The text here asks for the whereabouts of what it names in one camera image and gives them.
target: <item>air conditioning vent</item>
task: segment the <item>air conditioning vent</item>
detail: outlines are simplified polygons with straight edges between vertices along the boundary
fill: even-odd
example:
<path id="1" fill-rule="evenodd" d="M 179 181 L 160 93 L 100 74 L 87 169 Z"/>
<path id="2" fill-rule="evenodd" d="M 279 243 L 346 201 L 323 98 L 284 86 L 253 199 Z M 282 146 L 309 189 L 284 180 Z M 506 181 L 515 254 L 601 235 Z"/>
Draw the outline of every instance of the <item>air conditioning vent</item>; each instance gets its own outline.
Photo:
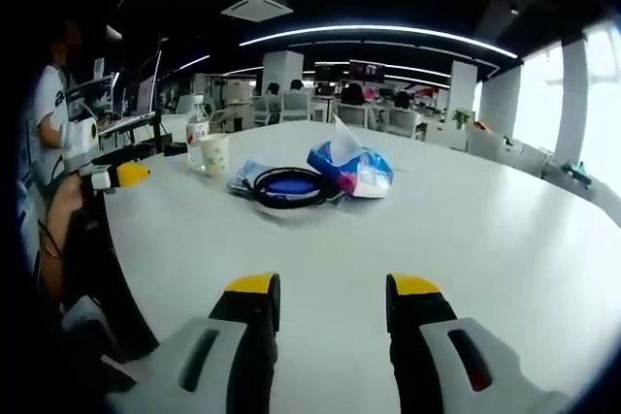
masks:
<path id="1" fill-rule="evenodd" d="M 275 0 L 242 0 L 222 11 L 223 15 L 260 23 L 266 19 L 291 14 L 293 10 Z"/>

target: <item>window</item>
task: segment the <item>window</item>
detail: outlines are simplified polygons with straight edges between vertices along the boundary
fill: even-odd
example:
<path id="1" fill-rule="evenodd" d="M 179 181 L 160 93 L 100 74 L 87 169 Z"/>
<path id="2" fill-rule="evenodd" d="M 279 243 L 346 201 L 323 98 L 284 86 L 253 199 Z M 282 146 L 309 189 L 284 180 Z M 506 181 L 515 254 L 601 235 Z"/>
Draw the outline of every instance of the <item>window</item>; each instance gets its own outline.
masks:
<path id="1" fill-rule="evenodd" d="M 560 43 L 524 60 L 513 136 L 554 151 L 563 113 L 563 49 Z"/>
<path id="2" fill-rule="evenodd" d="M 588 108 L 581 160 L 587 172 L 621 195 L 621 35 L 613 23 L 586 31 Z"/>

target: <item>black ceiling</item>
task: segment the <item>black ceiling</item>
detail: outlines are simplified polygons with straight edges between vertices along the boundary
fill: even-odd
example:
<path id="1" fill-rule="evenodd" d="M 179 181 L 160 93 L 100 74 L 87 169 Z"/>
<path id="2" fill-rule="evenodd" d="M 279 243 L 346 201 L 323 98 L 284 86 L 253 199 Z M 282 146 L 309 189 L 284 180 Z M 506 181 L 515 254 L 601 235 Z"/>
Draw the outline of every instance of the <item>black ceiling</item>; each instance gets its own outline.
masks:
<path id="1" fill-rule="evenodd" d="M 450 73 L 455 58 L 428 49 L 369 44 L 400 43 L 453 51 L 501 68 L 515 61 L 482 48 L 420 35 L 385 32 L 331 32 L 291 36 L 239 48 L 240 42 L 291 29 L 329 24 L 397 24 L 436 29 L 479 39 L 517 53 L 534 51 L 559 39 L 567 30 L 583 26 L 603 15 L 600 0 L 285 0 L 293 14 L 261 23 L 230 18 L 222 10 L 240 0 L 67 0 L 72 13 L 90 23 L 111 24 L 123 35 L 119 66 L 136 67 L 156 49 L 159 37 L 167 37 L 162 58 L 164 72 L 210 54 L 212 57 L 186 72 L 224 73 L 261 64 L 269 50 L 291 48 L 305 55 L 305 68 L 315 60 L 343 61 L 350 58 L 404 65 Z M 508 5 L 520 10 L 512 16 Z M 489 25 L 482 28 L 485 20 Z M 484 31 L 488 37 L 482 37 Z M 311 44 L 323 41 L 364 40 L 363 44 Z M 496 69 L 480 62 L 479 78 Z M 431 76 L 409 72 L 413 78 Z"/>

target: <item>tissue pack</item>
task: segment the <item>tissue pack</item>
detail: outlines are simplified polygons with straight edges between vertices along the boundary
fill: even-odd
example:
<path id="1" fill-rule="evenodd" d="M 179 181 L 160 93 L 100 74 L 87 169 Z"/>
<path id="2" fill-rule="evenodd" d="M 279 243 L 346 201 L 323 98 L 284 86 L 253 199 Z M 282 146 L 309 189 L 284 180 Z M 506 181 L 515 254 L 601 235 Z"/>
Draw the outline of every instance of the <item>tissue pack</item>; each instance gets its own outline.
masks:
<path id="1" fill-rule="evenodd" d="M 362 146 L 337 119 L 335 138 L 311 149 L 308 164 L 356 198 L 384 198 L 393 173 L 377 152 Z"/>

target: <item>television screen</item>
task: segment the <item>television screen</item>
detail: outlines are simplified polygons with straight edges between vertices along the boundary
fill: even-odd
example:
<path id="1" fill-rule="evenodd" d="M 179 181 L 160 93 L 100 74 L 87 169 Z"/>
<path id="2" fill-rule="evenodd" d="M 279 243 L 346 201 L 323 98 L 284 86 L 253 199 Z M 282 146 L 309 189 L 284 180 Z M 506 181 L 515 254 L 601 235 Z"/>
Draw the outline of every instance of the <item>television screen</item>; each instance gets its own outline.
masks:
<path id="1" fill-rule="evenodd" d="M 315 81 L 338 81 L 341 78 L 341 71 L 334 65 L 321 65 L 314 67 Z"/>
<path id="2" fill-rule="evenodd" d="M 314 89 L 314 94 L 316 96 L 334 96 L 334 91 L 336 90 L 336 86 L 330 85 L 320 85 Z"/>
<path id="3" fill-rule="evenodd" d="M 375 63 L 350 62 L 349 78 L 357 81 L 384 82 L 384 67 Z"/>

